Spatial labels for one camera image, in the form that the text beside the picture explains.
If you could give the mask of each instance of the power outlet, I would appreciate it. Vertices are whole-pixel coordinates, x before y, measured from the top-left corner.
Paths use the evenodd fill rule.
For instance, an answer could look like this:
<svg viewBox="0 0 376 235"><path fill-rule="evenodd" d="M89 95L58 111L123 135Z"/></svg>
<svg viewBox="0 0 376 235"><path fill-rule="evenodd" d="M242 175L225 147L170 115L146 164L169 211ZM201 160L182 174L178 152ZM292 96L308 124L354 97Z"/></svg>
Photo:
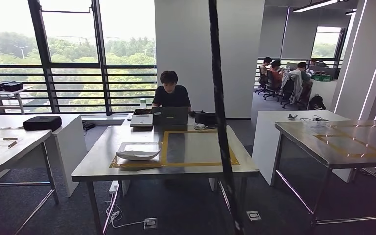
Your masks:
<svg viewBox="0 0 376 235"><path fill-rule="evenodd" d="M145 219L143 229L155 229L158 226L158 218Z"/></svg>

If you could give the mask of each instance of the power strip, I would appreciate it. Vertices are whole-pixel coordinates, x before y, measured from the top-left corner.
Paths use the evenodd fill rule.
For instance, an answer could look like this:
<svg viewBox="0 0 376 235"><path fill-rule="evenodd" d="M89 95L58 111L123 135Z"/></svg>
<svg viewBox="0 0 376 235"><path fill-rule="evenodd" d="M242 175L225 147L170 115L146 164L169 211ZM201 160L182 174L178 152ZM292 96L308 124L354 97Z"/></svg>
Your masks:
<svg viewBox="0 0 376 235"><path fill-rule="evenodd" d="M112 184L110 185L109 194L112 195L113 193L115 193L118 187L119 181L113 180Z"/></svg>

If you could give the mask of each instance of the stainless steel table top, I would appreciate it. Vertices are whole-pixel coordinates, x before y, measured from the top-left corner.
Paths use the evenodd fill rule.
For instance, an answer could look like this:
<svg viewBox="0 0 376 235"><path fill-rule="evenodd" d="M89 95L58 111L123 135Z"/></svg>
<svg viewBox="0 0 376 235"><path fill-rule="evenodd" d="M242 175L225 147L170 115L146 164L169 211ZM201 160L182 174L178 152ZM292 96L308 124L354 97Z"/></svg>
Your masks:
<svg viewBox="0 0 376 235"><path fill-rule="evenodd" d="M0 130L0 172L50 136L50 130Z"/></svg>
<svg viewBox="0 0 376 235"><path fill-rule="evenodd" d="M376 122L277 122L275 127L332 169L376 167Z"/></svg>
<svg viewBox="0 0 376 235"><path fill-rule="evenodd" d="M234 175L254 175L259 170L231 127L227 135ZM150 161L129 161L116 156L124 142L157 142L161 152ZM72 174L75 182L222 176L216 130L197 131L192 126L159 127L136 131L129 126L109 126Z"/></svg>

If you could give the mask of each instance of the laptop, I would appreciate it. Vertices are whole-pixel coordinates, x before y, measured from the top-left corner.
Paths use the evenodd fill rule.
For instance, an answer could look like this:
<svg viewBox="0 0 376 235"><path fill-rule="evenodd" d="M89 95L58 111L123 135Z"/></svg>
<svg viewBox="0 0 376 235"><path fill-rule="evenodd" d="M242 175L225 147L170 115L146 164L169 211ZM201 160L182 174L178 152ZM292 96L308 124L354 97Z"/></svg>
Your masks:
<svg viewBox="0 0 376 235"><path fill-rule="evenodd" d="M187 125L188 107L152 107L153 125Z"/></svg>

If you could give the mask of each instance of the ceiling light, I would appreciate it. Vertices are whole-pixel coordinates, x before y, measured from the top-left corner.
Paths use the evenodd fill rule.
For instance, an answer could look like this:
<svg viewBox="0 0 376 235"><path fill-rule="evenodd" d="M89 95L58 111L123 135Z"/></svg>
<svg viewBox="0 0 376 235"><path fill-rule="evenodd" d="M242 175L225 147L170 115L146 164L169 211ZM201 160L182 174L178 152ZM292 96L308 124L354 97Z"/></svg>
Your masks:
<svg viewBox="0 0 376 235"><path fill-rule="evenodd" d="M331 4L334 4L334 3L339 3L339 2L342 2L342 1L347 1L347 0L324 0L324 1L316 2L316 3L311 3L311 4L304 6L304 7L301 7L301 8L297 8L297 9L293 10L293 12L295 12L295 13L304 12L304 11L312 10L312 9L315 9L315 8L328 6L328 5L331 5Z"/></svg>

